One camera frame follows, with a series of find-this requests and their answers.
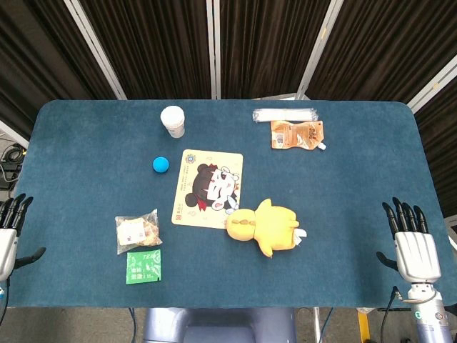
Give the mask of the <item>orange spout pouch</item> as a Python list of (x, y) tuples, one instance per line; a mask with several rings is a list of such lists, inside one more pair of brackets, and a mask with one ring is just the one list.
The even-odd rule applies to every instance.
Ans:
[(322, 121), (293, 124), (289, 121), (271, 122), (271, 147), (273, 149), (302, 148), (325, 150)]

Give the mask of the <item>yellow plush duck toy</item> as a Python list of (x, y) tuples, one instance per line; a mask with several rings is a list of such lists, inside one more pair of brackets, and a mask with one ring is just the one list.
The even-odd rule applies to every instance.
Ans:
[(270, 199), (263, 200), (256, 210), (237, 209), (226, 220), (226, 231), (232, 239), (255, 240), (268, 258), (275, 251), (293, 249), (307, 237), (306, 230), (299, 226), (294, 211), (274, 206)]

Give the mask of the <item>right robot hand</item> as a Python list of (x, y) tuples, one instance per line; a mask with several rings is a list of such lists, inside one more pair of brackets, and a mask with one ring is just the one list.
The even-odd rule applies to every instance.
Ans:
[(391, 230), (396, 259), (382, 252), (376, 256), (385, 267), (397, 271), (412, 284), (432, 284), (441, 278), (441, 268), (433, 236), (428, 230), (425, 214), (417, 205), (410, 206), (392, 198), (394, 206), (382, 203)]

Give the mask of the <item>clear plastic straw pack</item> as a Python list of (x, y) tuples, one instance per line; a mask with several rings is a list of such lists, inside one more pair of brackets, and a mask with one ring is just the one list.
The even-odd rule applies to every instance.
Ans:
[(318, 113), (312, 108), (301, 109), (254, 109), (254, 122), (268, 121), (318, 121)]

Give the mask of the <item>green tea packet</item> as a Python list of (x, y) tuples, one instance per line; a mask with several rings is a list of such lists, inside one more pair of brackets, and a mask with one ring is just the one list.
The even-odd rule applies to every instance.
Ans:
[(159, 282), (161, 280), (161, 250), (128, 252), (126, 284)]

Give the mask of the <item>blue table cloth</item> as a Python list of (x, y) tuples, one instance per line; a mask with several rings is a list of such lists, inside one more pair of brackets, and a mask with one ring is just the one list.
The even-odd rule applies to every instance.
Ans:
[(53, 100), (16, 190), (33, 197), (12, 307), (382, 307), (408, 283), (383, 203), (419, 206), (457, 263), (412, 111), (390, 101)]

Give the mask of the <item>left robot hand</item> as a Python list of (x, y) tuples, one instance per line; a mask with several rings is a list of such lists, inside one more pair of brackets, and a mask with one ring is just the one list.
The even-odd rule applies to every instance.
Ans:
[(33, 200), (20, 194), (0, 202), (0, 282), (9, 283), (14, 270), (33, 264), (46, 252), (46, 247), (39, 247), (31, 256), (17, 257), (26, 213)]

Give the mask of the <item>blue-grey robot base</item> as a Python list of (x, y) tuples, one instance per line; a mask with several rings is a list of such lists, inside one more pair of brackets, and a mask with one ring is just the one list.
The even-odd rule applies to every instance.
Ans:
[(143, 343), (297, 343), (295, 310), (149, 308)]

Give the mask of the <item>clear snack bag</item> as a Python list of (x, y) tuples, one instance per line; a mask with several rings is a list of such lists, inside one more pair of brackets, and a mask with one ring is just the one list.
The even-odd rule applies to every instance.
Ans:
[(117, 254), (162, 244), (157, 209), (139, 217), (115, 217)]

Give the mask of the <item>cartoon girl mouse pad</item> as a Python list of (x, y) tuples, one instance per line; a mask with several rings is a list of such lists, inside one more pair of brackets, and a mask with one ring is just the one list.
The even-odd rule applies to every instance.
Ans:
[(185, 149), (171, 221), (175, 225), (224, 229), (239, 208), (243, 155)]

